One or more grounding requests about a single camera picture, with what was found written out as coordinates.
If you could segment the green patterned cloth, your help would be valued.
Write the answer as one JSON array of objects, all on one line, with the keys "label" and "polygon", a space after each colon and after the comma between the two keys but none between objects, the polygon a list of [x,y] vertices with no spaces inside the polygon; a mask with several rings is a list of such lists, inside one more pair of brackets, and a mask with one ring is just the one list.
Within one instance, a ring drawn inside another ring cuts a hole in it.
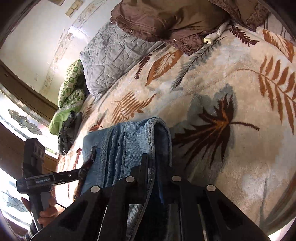
[{"label": "green patterned cloth", "polygon": [[77,60],[68,68],[66,78],[60,86],[58,94],[58,110],[55,112],[50,125],[49,132],[58,135],[62,124],[73,111],[77,113],[84,102],[85,92],[77,86],[78,77],[83,75],[81,60]]}]

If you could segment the brown satin garment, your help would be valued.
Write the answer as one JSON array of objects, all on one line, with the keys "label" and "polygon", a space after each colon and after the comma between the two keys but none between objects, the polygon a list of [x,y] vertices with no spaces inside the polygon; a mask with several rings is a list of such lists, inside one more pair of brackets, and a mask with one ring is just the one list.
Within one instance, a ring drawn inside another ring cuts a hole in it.
[{"label": "brown satin garment", "polygon": [[137,38],[165,41],[191,55],[227,20],[255,31],[268,14],[258,1],[121,1],[111,11],[110,22]]}]

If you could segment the small wooden wall plaque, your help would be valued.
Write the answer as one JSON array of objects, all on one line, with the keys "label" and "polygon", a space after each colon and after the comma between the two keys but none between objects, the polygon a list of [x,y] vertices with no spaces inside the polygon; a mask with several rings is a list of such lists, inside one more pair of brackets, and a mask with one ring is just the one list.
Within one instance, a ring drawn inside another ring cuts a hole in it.
[{"label": "small wooden wall plaque", "polygon": [[64,3],[65,0],[49,0],[49,1],[58,5],[58,6],[62,6],[62,4]]}]

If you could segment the wooden window frame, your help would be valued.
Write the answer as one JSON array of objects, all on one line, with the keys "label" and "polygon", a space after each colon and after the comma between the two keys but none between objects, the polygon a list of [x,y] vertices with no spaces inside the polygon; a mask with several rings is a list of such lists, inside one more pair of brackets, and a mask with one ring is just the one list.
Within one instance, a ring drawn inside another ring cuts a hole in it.
[{"label": "wooden window frame", "polygon": [[22,141],[37,138],[45,147],[43,173],[55,171],[58,164],[57,137],[49,132],[56,110],[1,62],[1,123]]}]

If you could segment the dark grey folded garment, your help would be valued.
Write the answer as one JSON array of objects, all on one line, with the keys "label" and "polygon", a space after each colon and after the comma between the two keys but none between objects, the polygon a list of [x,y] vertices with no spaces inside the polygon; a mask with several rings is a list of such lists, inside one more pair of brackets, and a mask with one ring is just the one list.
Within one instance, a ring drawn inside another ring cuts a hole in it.
[{"label": "dark grey folded garment", "polygon": [[82,122],[82,113],[70,111],[66,121],[62,123],[62,127],[58,134],[58,148],[60,155],[67,155],[71,149],[79,131]]}]

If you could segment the grey quilted pillow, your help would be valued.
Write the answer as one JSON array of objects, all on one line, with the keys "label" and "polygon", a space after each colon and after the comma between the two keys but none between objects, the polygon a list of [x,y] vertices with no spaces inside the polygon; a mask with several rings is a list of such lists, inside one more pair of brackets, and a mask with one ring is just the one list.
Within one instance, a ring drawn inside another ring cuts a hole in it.
[{"label": "grey quilted pillow", "polygon": [[99,100],[121,76],[162,44],[134,37],[107,22],[79,55],[88,91]]}]

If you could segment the blue denim jeans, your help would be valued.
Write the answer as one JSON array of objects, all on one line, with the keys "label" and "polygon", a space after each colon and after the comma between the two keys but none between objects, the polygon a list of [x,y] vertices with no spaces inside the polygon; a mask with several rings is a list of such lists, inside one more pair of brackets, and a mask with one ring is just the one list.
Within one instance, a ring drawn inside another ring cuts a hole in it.
[{"label": "blue denim jeans", "polygon": [[169,220],[170,208],[153,199],[161,197],[163,188],[156,176],[160,167],[171,166],[171,134],[165,122],[158,117],[128,121],[89,133],[83,139],[83,161],[94,155],[94,162],[83,184],[77,186],[79,197],[98,185],[110,187],[130,175],[140,165],[142,154],[151,164],[147,178],[147,204],[131,204],[128,211],[126,240],[171,240],[173,232]]}]

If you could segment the cream leaf pattern blanket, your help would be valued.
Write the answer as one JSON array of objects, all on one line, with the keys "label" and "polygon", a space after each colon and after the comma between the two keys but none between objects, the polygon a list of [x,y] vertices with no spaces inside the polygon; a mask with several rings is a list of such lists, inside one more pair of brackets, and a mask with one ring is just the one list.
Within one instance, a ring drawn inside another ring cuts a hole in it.
[{"label": "cream leaf pattern blanket", "polygon": [[158,116],[177,173],[215,184],[268,235],[295,218],[295,44],[268,26],[233,25],[191,56],[161,47],[82,112],[58,171],[82,165],[89,132]]}]

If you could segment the beige wall switch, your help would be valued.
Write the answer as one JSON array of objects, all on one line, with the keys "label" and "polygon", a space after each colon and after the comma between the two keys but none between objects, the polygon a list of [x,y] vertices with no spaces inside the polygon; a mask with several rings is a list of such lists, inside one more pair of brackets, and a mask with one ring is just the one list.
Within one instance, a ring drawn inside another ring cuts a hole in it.
[{"label": "beige wall switch", "polygon": [[81,0],[76,0],[71,6],[70,8],[67,10],[66,12],[66,16],[68,16],[69,18],[77,11],[79,10],[79,8],[83,5],[83,1]]}]

